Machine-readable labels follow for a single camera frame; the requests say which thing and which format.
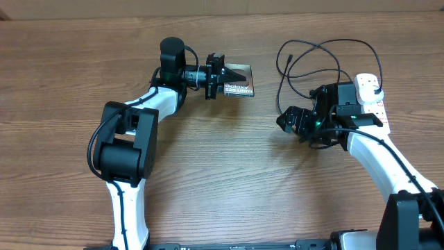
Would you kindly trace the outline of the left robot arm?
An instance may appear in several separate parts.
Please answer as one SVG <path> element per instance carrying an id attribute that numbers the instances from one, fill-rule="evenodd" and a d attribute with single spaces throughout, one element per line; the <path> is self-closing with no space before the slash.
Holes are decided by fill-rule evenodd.
<path id="1" fill-rule="evenodd" d="M 153 72 L 148 92 L 138 99 L 105 104 L 101 123 L 87 147 L 91 172 L 105 181 L 112 199 L 114 237 L 107 249 L 148 249 L 145 219 L 146 180 L 155 164 L 159 123 L 179 111 L 187 91 L 205 91 L 205 99 L 253 97 L 250 65 L 225 62 L 211 53 L 204 65 L 186 62 L 188 47 L 178 37 L 160 43 L 160 66 Z"/>

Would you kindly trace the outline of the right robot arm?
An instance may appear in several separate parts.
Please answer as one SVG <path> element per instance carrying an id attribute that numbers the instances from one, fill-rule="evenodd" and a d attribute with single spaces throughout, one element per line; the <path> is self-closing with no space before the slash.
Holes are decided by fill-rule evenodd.
<path id="1" fill-rule="evenodd" d="M 310 91 L 311 109 L 290 106 L 277 124 L 312 149 L 340 145 L 368 172 L 386 207 L 377 231 L 335 231 L 327 240 L 298 240 L 297 249 L 442 249 L 443 191 L 422 176 L 389 138 L 377 116 L 382 91 L 343 82 Z"/>

